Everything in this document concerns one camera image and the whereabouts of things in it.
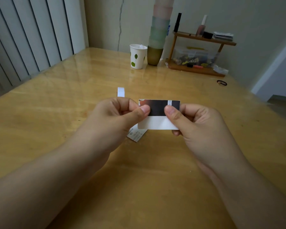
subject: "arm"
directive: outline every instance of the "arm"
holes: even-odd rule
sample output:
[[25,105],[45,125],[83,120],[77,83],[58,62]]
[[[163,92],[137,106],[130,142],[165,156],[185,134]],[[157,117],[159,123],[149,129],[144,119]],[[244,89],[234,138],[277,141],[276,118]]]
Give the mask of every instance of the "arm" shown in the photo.
[[54,151],[0,179],[0,228],[45,228],[149,114],[129,98],[100,102]]
[[286,228],[286,196],[246,160],[221,114],[201,105],[182,104],[180,111],[165,107],[214,183],[238,228]]

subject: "glossy table surface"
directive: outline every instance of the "glossy table surface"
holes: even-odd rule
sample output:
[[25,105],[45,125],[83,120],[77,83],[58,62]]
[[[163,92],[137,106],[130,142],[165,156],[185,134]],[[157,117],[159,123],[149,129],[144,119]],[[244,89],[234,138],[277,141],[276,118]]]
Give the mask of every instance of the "glossy table surface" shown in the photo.
[[[118,87],[134,100],[181,100],[217,108],[248,160],[286,194],[286,120],[230,76],[144,65],[89,48],[0,97],[0,177],[63,143]],[[234,228],[181,136],[148,130],[126,138],[49,228]]]

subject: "vertical blinds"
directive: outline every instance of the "vertical blinds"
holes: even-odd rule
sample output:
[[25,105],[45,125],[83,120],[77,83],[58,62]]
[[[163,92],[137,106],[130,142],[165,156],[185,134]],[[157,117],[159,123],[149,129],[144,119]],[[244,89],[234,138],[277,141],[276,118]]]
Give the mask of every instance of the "vertical blinds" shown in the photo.
[[0,0],[0,84],[8,91],[88,46],[84,0]]

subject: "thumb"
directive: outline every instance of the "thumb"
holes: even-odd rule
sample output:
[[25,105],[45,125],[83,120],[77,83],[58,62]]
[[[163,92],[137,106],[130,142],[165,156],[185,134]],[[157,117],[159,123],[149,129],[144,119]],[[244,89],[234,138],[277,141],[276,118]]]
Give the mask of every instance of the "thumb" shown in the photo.
[[167,105],[164,108],[164,113],[168,119],[184,134],[192,122],[187,119],[180,111],[171,105]]
[[150,107],[148,105],[143,105],[139,108],[136,108],[132,112],[129,112],[123,115],[123,118],[126,119],[126,127],[131,128],[135,124],[144,120],[150,112]]

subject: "left hand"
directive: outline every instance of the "left hand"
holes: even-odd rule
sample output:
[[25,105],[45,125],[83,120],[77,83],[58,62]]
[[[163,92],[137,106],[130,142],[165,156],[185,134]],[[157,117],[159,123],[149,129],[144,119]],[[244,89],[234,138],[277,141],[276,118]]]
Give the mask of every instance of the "left hand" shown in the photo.
[[76,150],[91,153],[93,159],[109,157],[135,124],[150,112],[148,105],[138,106],[130,98],[115,97],[99,102],[87,120],[70,138]]

